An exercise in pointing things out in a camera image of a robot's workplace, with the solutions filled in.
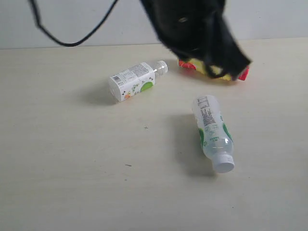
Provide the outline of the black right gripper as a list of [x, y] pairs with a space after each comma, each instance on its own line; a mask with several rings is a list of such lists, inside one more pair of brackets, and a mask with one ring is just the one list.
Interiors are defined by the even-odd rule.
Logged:
[[198, 59], [237, 77], [251, 60], [224, 20], [224, 0], [141, 1], [157, 38], [179, 59]]

